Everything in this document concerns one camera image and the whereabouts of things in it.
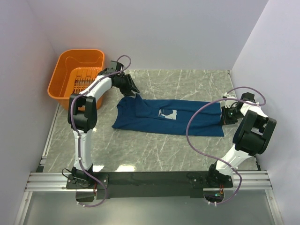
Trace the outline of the blue t shirt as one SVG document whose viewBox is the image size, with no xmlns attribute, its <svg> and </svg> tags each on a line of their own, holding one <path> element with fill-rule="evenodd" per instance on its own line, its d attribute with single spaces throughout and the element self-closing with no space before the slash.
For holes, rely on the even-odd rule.
<svg viewBox="0 0 300 225">
<path fill-rule="evenodd" d="M 203 101 L 123 97 L 114 129 L 167 135 L 223 137 L 221 106 Z"/>
</svg>

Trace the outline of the orange plastic basket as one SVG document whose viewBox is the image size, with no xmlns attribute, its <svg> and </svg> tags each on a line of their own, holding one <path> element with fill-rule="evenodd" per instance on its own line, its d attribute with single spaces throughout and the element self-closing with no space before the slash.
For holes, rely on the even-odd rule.
<svg viewBox="0 0 300 225">
<path fill-rule="evenodd" d="M 63 52 L 52 74 L 47 92 L 68 110 L 69 97 L 86 89 L 105 68 L 105 54 L 98 49 L 71 49 Z"/>
</svg>

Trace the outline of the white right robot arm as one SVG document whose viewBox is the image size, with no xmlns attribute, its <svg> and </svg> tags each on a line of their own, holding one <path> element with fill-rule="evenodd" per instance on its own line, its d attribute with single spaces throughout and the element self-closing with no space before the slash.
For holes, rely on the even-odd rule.
<svg viewBox="0 0 300 225">
<path fill-rule="evenodd" d="M 222 126 L 235 124 L 238 119 L 242 121 L 233 136 L 233 146 L 222 161 L 217 160 L 209 167 L 206 183 L 211 187 L 229 182 L 232 167 L 236 169 L 246 159 L 263 154 L 275 130 L 277 121 L 262 111 L 254 94 L 246 92 L 241 100 L 245 103 L 227 100 L 222 107 Z"/>
</svg>

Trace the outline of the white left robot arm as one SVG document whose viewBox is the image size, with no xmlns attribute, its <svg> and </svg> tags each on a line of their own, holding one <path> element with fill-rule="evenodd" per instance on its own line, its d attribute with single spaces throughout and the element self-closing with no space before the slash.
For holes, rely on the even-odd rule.
<svg viewBox="0 0 300 225">
<path fill-rule="evenodd" d="M 67 120 L 75 138 L 75 163 L 69 181 L 82 188 L 96 183 L 92 175 L 90 150 L 92 130 L 98 120 L 98 100 L 112 87 L 118 88 L 124 96 L 133 97 L 140 92 L 131 75 L 125 74 L 127 68 L 119 61 L 111 61 L 109 67 L 100 71 L 87 88 L 78 94 L 71 94 L 69 98 Z"/>
</svg>

